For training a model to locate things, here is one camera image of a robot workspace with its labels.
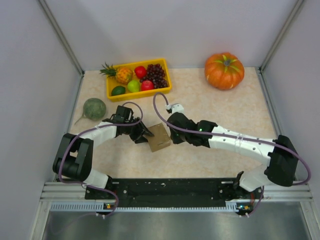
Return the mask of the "brown cardboard express box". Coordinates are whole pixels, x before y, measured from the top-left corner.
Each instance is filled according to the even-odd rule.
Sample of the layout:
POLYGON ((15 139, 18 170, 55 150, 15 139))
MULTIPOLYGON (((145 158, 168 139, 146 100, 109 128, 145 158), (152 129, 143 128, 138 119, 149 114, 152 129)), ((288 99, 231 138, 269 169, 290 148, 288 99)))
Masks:
POLYGON ((163 123, 153 125, 148 129, 153 134, 153 136, 146 136, 150 150, 153 153, 171 145, 171 139, 163 123))

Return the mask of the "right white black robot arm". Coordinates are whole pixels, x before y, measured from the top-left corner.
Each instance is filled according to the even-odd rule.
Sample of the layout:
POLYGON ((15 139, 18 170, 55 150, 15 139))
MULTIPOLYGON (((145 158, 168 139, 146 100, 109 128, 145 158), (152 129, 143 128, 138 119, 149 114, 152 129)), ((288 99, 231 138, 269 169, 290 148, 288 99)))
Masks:
POLYGON ((227 150, 260 162, 253 170, 238 173, 233 192, 239 198, 245 198, 262 186, 291 187, 294 184, 298 157, 287 136, 279 135, 276 139, 252 137, 207 120, 195 123, 180 112, 168 118, 167 126, 176 145, 187 142, 196 147, 227 150))

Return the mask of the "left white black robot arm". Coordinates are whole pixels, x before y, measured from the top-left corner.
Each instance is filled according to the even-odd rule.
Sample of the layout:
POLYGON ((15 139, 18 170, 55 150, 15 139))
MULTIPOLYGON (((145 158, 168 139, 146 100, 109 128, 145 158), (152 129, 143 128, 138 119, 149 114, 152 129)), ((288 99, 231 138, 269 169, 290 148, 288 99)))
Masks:
POLYGON ((119 105, 110 118, 78 134, 63 135, 52 169, 62 183, 85 184, 96 189, 102 198, 109 198, 114 191, 112 178, 93 169, 94 149, 106 141, 128 135, 135 144, 147 143, 154 134, 134 117, 133 110, 119 105))

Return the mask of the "red toy apple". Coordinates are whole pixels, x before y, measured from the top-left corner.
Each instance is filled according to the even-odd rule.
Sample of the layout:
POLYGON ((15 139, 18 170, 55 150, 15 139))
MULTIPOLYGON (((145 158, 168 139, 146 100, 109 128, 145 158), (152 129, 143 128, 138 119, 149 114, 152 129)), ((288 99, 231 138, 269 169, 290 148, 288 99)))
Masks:
POLYGON ((154 83, 150 80, 145 80, 141 83, 140 90, 141 91, 150 91, 155 88, 154 83))

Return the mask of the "green toy pear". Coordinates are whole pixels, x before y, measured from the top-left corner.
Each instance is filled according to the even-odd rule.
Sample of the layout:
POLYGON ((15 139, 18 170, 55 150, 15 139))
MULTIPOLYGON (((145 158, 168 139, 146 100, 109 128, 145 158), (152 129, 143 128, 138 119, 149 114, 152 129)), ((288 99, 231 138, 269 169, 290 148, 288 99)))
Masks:
POLYGON ((128 84, 127 84, 127 89, 131 92, 131 93, 137 93, 140 91, 140 83, 136 80, 131 80, 128 84))

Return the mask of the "green toy lime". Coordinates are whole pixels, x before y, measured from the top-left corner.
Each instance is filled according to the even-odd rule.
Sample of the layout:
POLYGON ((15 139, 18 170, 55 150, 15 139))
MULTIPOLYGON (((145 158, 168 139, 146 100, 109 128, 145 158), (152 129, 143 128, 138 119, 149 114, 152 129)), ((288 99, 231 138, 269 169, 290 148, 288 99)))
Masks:
POLYGON ((126 88, 124 86, 118 85, 114 87, 111 91, 112 96, 123 95, 126 93, 126 88))

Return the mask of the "green toy melon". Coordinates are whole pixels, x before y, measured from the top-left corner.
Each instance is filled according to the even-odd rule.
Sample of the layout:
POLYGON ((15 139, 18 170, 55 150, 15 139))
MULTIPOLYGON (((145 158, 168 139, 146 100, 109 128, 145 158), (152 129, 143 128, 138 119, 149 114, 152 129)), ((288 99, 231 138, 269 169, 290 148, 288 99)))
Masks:
POLYGON ((81 119, 101 120, 106 113, 107 106, 101 99, 89 98, 83 104, 81 117, 74 124, 77 124, 81 119))

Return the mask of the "purple toy grapes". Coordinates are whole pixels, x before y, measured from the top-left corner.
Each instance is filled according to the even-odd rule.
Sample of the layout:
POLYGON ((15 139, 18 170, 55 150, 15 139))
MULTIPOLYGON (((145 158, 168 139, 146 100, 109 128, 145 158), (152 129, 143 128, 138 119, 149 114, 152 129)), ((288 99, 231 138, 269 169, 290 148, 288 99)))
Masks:
POLYGON ((139 81, 140 83, 150 81, 153 83, 155 89, 161 89, 169 86, 165 77, 165 70, 159 63, 149 64, 146 68, 146 75, 143 76, 139 81))

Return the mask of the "red toy tomato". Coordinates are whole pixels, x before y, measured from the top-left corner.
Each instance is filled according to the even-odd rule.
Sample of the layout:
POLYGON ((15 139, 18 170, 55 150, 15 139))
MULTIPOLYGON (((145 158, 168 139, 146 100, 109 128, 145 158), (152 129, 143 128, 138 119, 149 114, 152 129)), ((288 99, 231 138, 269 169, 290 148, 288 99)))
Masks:
POLYGON ((147 74, 147 70, 144 66, 137 66, 135 69, 134 69, 134 73, 136 75, 136 77, 138 79, 142 79, 146 76, 147 74))

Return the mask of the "toy pineapple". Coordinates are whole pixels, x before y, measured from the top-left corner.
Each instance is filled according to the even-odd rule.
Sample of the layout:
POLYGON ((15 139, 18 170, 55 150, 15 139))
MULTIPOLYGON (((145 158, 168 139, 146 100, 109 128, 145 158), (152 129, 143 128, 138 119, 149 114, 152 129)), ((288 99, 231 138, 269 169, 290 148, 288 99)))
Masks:
POLYGON ((120 84, 127 85, 133 79, 133 71, 128 67, 114 67, 108 65, 106 62, 102 65, 102 69, 99 70, 100 74, 107 78, 113 78, 120 84))

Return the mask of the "orange toy pumpkin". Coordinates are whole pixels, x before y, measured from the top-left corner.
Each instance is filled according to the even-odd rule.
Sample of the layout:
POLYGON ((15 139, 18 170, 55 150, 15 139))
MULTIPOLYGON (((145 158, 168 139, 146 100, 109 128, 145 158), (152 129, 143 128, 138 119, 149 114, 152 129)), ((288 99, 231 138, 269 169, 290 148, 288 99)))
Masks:
POLYGON ((219 90, 237 87, 245 77, 245 68, 241 61, 230 52, 216 53, 204 64, 207 82, 219 90))

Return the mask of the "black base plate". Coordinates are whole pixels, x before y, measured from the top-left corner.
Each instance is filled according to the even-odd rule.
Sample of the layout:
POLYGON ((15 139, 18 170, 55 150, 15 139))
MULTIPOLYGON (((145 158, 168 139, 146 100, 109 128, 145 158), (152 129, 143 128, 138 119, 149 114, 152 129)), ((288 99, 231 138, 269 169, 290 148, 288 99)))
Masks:
POLYGON ((226 201, 259 199, 260 188, 249 192, 234 188, 235 178, 115 178, 108 190, 119 207, 224 207, 226 201))

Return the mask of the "aluminium rail frame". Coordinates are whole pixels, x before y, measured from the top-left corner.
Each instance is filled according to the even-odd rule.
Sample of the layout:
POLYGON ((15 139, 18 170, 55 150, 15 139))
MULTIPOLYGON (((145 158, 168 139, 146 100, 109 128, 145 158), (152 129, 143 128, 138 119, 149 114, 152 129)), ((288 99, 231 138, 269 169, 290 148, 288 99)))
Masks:
MULTIPOLYGON (((46 182, 40 195, 41 201, 82 202, 86 189, 79 184, 46 182)), ((267 185, 264 187, 263 202, 312 202, 313 196, 307 184, 283 187, 267 185)))

